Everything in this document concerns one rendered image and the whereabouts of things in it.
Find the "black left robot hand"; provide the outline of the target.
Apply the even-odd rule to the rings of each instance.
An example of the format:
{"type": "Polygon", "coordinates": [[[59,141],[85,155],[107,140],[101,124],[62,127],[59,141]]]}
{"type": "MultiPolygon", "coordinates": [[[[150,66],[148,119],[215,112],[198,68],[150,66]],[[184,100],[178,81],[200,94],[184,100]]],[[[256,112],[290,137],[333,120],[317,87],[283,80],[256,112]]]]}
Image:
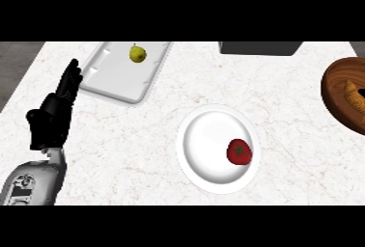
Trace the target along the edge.
{"type": "Polygon", "coordinates": [[[25,114],[31,132],[30,148],[34,151],[61,148],[65,143],[82,81],[79,60],[73,59],[64,70],[56,91],[48,94],[40,108],[31,109],[25,114]]]}

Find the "white round plate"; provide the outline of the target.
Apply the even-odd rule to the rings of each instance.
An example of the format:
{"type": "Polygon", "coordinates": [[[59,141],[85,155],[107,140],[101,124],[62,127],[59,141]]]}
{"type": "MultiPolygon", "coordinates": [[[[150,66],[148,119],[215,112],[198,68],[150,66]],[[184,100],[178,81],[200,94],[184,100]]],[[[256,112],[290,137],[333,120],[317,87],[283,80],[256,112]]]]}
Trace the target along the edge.
{"type": "Polygon", "coordinates": [[[203,190],[216,194],[241,190],[256,176],[262,160],[259,135],[244,114],[222,104],[195,108],[182,121],[176,152],[182,171],[203,190]],[[234,139],[241,139],[251,149],[247,165],[228,160],[234,139]]]}

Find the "brown wooden bowl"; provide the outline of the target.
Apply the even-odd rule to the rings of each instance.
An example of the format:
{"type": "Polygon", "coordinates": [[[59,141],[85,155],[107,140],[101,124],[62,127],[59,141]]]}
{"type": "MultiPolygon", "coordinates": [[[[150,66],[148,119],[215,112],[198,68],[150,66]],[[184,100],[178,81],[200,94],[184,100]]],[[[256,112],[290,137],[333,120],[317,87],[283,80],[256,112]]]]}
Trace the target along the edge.
{"type": "Polygon", "coordinates": [[[351,106],[345,98],[348,93],[356,93],[359,90],[365,90],[365,58],[342,58],[330,65],[322,75],[322,101],[337,121],[365,135],[365,113],[351,106]]]}

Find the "white rectangular tray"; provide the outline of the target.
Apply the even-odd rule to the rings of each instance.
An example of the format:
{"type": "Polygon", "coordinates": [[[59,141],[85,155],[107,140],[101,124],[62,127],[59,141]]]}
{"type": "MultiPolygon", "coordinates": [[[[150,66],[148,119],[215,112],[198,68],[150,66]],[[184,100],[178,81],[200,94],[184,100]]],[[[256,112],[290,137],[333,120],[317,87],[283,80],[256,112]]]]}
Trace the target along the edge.
{"type": "Polygon", "coordinates": [[[142,104],[170,47],[169,41],[102,41],[83,65],[80,92],[117,104],[142,104]],[[141,63],[130,59],[133,45],[147,52],[141,63]]]}

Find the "yellow pear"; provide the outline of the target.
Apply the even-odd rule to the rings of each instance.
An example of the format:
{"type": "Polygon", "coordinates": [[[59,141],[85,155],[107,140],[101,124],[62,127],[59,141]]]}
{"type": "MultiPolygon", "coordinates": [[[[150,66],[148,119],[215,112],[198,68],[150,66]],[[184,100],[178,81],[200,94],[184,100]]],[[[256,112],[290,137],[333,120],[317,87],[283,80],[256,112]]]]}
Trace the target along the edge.
{"type": "Polygon", "coordinates": [[[135,44],[130,48],[130,60],[135,63],[141,63],[145,60],[145,57],[147,57],[145,49],[135,44]]]}

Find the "red tomato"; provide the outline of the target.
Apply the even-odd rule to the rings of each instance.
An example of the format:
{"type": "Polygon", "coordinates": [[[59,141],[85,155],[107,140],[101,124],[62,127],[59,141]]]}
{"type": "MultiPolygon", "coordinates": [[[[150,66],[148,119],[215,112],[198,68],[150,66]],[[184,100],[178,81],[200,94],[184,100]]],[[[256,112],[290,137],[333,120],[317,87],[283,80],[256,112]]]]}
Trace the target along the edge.
{"type": "Polygon", "coordinates": [[[249,165],[253,158],[251,148],[243,139],[234,139],[226,148],[226,158],[235,165],[249,165]]]}

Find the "dark grey appliance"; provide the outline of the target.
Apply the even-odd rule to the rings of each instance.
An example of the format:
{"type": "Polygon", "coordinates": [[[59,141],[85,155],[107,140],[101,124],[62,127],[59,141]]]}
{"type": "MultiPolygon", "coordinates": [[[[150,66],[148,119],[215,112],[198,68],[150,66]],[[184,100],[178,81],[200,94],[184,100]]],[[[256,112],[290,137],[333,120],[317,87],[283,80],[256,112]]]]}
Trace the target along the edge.
{"type": "Polygon", "coordinates": [[[235,55],[291,56],[300,41],[220,41],[220,53],[235,55]]]}

